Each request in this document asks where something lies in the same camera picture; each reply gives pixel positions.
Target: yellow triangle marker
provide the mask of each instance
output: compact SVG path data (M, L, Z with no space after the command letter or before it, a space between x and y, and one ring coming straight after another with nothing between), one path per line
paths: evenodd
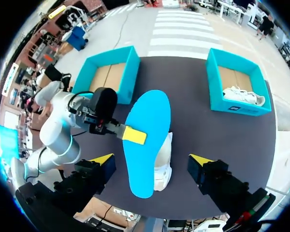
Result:
M102 165L113 155L114 154L111 153L111 154L108 154L108 155L105 155L105 156L101 156L101 157L98 157L98 158L95 158L95 159L91 159L89 161L95 161L95 162L99 163L100 165Z
M193 155L193 154L190 154L190 156L192 158L194 158L202 167L203 167L203 164L205 164L207 162L214 162L213 160L210 160L210 159L207 159L207 158L203 158L201 156L197 156L197 155Z

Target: white crosswalk stripes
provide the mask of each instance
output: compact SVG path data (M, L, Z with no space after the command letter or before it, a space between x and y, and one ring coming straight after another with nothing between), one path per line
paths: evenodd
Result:
M202 31L195 30L186 30L186 29L155 29L153 31L154 35L183 35L183 36L198 36L205 37L213 40L219 40L219 37L213 33L207 33Z
M195 28L195 29L203 29L213 31L214 29L209 26L192 24L192 23L155 23L155 27L177 27L177 28Z
M202 48L216 48L222 49L222 45L217 43L211 43L200 40L191 39L178 39L178 38L157 38L150 41L151 46L155 45L178 45L178 46L191 46L191 47L202 47Z
M130 7L129 5L126 5L126 6L122 7L121 10L118 12L118 14L123 13L129 7Z
M183 51L150 51L148 57L189 57L207 59L208 53L183 52Z
M157 18L157 22L191 22L209 25L209 22L194 18L180 18L180 17L161 17Z
M115 9L112 9L106 14L105 18L112 17L112 16L117 15L117 14L122 14L124 12L132 11L133 9L136 8L136 5L137 5L137 3L133 3L133 4L128 4L125 6L120 6L120 7L117 7Z
M158 14L158 17L181 17L181 18L197 18L197 19L203 19L205 20L205 18L201 15L190 15L190 14L178 14L178 13L174 13L174 14L168 14L168 13L164 13L164 14Z
M132 5L127 9L127 11L131 11L131 10L133 10L133 9L136 7L136 5L137 5L137 3L132 4Z
M182 11L182 10L160 10L158 11L159 14L186 14L186 15L202 15L202 13L192 12L192 11Z
M201 13L159 10L147 56L207 59L211 48L223 49L213 31Z

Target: cardboard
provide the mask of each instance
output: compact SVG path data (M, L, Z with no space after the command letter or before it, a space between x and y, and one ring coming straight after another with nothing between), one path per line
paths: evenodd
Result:
M218 66L222 89L231 88L237 85L236 76L234 70L223 68Z
M109 73L111 65L99 67L91 81L89 91L94 92L97 88L103 87Z
M246 90L247 92L253 92L251 81L248 75L235 71L235 76L237 80L237 86L239 86L241 89Z
M92 79L89 91L96 91L99 87L112 88L119 91L120 82L126 63L106 65L99 67Z
M222 89L231 88L232 86L238 86L242 90L252 92L251 81L248 75L238 72L232 69L218 66Z
M113 90L118 92L125 66L126 63L113 64L108 73L104 87L112 88Z

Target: floor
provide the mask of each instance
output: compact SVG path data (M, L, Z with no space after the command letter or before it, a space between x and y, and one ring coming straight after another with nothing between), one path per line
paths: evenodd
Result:
M110 11L89 34L83 51L71 51L56 65L60 71L71 73L74 80L87 57L128 45L133 45L141 57L206 59L214 47L257 63L271 86L277 123L268 187L282 192L290 189L290 71L270 38L259 42L252 28L208 14L202 8L195 14L177 9L137 8L135 3Z

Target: shoe insole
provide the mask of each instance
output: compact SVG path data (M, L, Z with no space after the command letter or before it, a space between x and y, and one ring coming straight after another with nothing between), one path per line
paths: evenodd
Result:
M125 124L146 134L143 145L123 140L123 148L132 193L139 198L149 198L154 192L155 160L171 124L171 107L166 94L160 90L143 94Z

